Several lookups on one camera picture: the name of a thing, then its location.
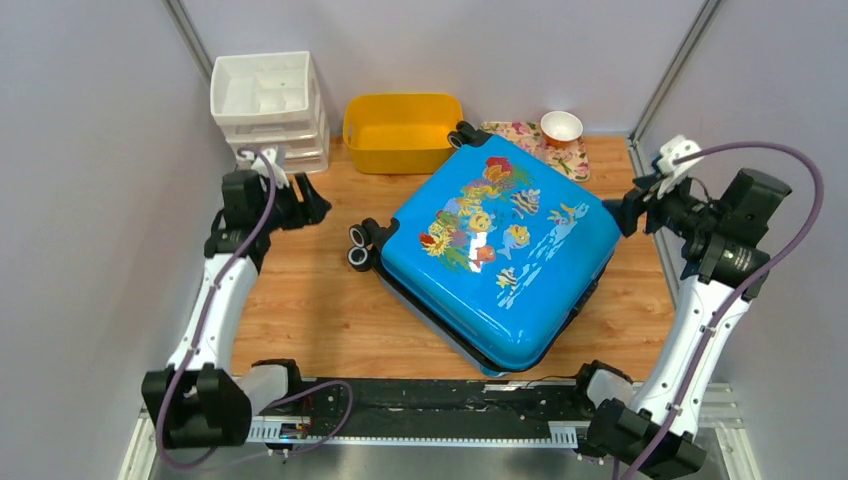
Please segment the yellow plastic basket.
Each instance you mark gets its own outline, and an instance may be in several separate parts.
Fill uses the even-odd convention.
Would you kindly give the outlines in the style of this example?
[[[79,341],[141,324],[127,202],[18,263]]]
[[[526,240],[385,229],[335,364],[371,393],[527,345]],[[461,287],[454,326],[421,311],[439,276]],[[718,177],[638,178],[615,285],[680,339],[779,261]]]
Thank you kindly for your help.
[[[348,103],[342,138],[361,173],[431,174],[453,154],[448,134],[463,119],[450,94],[367,94]]]

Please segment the blue fish print suitcase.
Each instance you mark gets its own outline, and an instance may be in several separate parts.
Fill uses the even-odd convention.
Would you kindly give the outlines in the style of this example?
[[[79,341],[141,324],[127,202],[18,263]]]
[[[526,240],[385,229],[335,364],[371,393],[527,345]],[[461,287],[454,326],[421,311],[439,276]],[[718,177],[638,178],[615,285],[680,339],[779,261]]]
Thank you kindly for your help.
[[[451,157],[391,216],[350,227],[347,260],[484,375],[536,366],[595,291],[620,238],[602,201],[461,121]]]

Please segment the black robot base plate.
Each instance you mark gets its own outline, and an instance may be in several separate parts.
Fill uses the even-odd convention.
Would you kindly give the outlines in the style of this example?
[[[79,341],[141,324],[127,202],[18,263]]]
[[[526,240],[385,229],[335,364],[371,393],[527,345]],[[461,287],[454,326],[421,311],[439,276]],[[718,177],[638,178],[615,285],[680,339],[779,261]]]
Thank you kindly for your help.
[[[596,407],[572,377],[534,380],[335,379],[255,417],[248,441],[570,447]]]

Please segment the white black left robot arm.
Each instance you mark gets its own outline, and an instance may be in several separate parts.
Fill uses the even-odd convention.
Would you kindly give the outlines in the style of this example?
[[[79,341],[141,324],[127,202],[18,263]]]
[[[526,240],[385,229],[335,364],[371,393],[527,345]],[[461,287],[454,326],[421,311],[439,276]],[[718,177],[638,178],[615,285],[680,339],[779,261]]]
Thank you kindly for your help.
[[[141,393],[164,450],[234,447],[272,406],[291,415],[305,387],[291,359],[260,360],[233,377],[235,336],[276,230],[321,223],[331,203],[305,173],[283,182],[252,170],[224,175],[223,206],[203,245],[203,275],[187,328],[165,368],[145,374]]]

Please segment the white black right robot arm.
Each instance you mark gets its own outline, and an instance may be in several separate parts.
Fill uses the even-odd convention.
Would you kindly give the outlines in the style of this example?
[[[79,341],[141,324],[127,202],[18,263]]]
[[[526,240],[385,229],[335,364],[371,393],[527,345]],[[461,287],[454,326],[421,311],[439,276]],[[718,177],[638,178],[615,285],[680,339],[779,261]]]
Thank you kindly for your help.
[[[647,232],[665,227],[683,239],[685,268],[674,321],[640,387],[595,360],[578,371],[570,404],[590,420],[583,454],[609,455],[651,479],[679,479],[697,472],[706,459],[694,442],[703,396],[724,345],[764,281],[754,281],[737,298],[731,295],[769,261],[757,244],[791,189],[748,168],[737,172],[717,200],[693,196],[689,177],[666,193],[659,191],[657,176],[634,184],[622,200],[604,206],[627,235],[644,217]]]

